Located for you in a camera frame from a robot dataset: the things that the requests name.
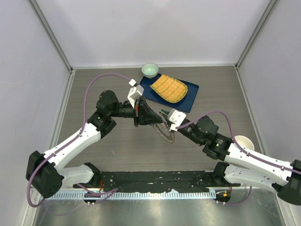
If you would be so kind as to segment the light green ceramic bowl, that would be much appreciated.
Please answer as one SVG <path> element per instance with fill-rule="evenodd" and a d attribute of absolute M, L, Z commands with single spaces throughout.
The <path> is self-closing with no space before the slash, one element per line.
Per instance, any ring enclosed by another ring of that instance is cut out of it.
<path fill-rule="evenodd" d="M 148 63 L 142 66 L 141 71 L 144 77 L 151 79 L 158 74 L 159 67 L 156 64 Z"/>

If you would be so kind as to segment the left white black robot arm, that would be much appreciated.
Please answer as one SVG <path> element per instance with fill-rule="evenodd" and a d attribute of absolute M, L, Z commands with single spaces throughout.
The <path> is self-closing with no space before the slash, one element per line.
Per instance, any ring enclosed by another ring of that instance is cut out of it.
<path fill-rule="evenodd" d="M 91 163 L 72 168 L 66 168 L 66 165 L 108 135 L 116 126 L 115 117 L 133 119 L 136 127 L 162 123 L 161 116 L 149 107 L 143 96 L 133 89 L 130 93 L 134 96 L 122 103 L 112 90 L 102 92 L 96 111 L 82 128 L 54 148 L 44 153 L 35 151 L 29 156 L 25 177 L 43 198 L 50 198 L 62 186 L 81 183 L 94 188 L 99 185 L 100 172 Z"/>

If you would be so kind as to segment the dark blue tray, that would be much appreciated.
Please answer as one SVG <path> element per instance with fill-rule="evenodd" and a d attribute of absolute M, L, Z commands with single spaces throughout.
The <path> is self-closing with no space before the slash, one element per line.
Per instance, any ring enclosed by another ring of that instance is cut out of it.
<path fill-rule="evenodd" d="M 150 85 L 153 84 L 160 76 L 161 76 L 161 74 L 159 73 L 154 78 L 151 78 L 151 79 L 146 78 L 146 77 L 142 78 L 142 80 L 140 81 L 140 85 L 144 88 L 143 96 L 146 99 L 151 100 L 153 102 L 168 106 L 170 108 L 177 109 L 177 110 L 185 112 L 185 113 L 190 113 L 192 106 L 194 104 L 195 98 L 198 93 L 199 85 L 190 83 L 188 81 L 181 80 L 181 82 L 183 82 L 188 87 L 188 92 L 181 101 L 179 101 L 177 103 L 170 103 L 170 102 L 164 100 L 162 97 L 160 97 L 150 87 Z"/>

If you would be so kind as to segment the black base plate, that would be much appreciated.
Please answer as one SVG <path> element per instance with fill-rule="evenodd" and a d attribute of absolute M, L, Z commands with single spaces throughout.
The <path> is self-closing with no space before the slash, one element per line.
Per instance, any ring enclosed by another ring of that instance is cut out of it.
<path fill-rule="evenodd" d="M 102 188 L 108 192 L 118 188 L 119 193 L 179 193 L 206 192 L 210 187 L 239 187 L 210 171 L 102 171 L 85 188 Z"/>

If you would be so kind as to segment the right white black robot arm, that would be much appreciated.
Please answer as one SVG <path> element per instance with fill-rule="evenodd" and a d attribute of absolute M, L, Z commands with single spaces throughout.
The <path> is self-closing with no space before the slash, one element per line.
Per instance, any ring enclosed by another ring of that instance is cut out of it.
<path fill-rule="evenodd" d="M 218 132 L 208 114 L 190 121 L 183 112 L 175 109 L 161 110 L 170 131 L 177 131 L 203 147 L 206 156 L 219 160 L 212 174 L 218 186 L 244 184 L 270 191 L 281 200 L 299 206 L 301 204 L 301 162 L 282 161 L 258 153 L 239 144 L 234 135 Z"/>

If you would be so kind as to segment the yellow woven bamboo mat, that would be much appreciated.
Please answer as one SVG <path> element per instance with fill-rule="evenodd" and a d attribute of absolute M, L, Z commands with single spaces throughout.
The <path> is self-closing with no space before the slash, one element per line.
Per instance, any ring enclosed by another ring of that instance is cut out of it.
<path fill-rule="evenodd" d="M 182 81 L 162 74 L 150 88 L 169 103 L 180 102 L 188 93 L 188 87 Z"/>

